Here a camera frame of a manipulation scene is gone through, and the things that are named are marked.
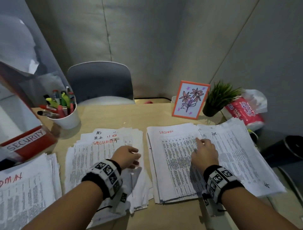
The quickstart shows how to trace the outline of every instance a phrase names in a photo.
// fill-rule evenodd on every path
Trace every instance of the wristband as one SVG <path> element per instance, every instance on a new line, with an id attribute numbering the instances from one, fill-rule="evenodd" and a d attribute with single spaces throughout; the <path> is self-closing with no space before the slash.
<path id="1" fill-rule="evenodd" d="M 216 203 L 221 203 L 223 192 L 228 189 L 244 187 L 241 181 L 229 170 L 219 165 L 209 166 L 203 173 L 206 189 Z"/>
<path id="2" fill-rule="evenodd" d="M 102 192 L 103 199 L 113 199 L 122 186 L 120 177 L 121 167 L 113 160 L 102 160 L 94 164 L 83 177 L 82 181 L 92 181 L 97 184 Z"/>

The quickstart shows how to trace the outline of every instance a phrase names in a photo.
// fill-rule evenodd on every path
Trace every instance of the yellow highlighter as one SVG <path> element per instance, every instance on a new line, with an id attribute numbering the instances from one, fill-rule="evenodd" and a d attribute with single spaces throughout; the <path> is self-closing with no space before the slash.
<path id="1" fill-rule="evenodd" d="M 47 100 L 49 102 L 51 107 L 54 107 L 55 109 L 58 108 L 59 104 L 57 102 L 55 102 L 52 98 L 49 97 L 49 98 L 46 98 L 45 100 Z"/>
<path id="2" fill-rule="evenodd" d="M 69 96 L 67 96 L 65 93 L 62 93 L 61 98 L 64 99 L 64 101 L 66 101 L 66 106 L 69 108 L 71 104 Z"/>

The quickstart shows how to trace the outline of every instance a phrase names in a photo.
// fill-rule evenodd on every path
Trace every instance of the desk surface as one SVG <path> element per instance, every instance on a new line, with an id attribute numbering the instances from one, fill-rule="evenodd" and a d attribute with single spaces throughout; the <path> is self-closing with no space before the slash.
<path id="1" fill-rule="evenodd" d="M 189 120 L 171 116 L 171 104 L 141 104 L 141 105 L 114 105 L 114 106 L 85 106 L 78 107 L 81 124 L 71 130 L 60 130 L 46 117 L 40 117 L 42 123 L 54 135 L 58 142 L 49 147 L 47 153 L 56 153 L 60 164 L 60 179 L 64 191 L 65 156 L 68 147 L 80 139 L 80 134 L 90 133 L 95 128 L 119 129 L 132 127 L 144 132 L 144 166 L 151 176 L 148 148 L 146 143 L 146 128 L 148 126 L 169 126 L 182 123 L 214 125 L 225 121 L 221 113 L 208 118 L 201 112 L 198 120 Z M 125 216 L 115 221 L 110 221 L 93 229 L 206 229 L 206 210 L 204 204 L 198 200 L 186 201 L 177 204 L 157 205 L 154 200 L 149 201 L 147 209 L 139 210 L 133 216 Z"/>

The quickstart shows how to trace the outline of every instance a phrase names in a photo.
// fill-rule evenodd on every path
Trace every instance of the gray chair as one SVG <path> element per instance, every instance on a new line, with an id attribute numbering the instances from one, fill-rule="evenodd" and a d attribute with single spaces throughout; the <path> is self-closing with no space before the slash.
<path id="1" fill-rule="evenodd" d="M 131 73 L 115 62 L 85 62 L 68 69 L 78 105 L 135 104 Z"/>

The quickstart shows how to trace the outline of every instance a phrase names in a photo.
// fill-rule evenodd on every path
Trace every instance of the black bin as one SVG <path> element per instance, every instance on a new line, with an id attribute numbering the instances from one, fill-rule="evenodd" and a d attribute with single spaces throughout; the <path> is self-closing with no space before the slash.
<path id="1" fill-rule="evenodd" d="M 272 168 L 301 161 L 303 160 L 303 137 L 287 136 L 261 151 L 261 155 Z"/>

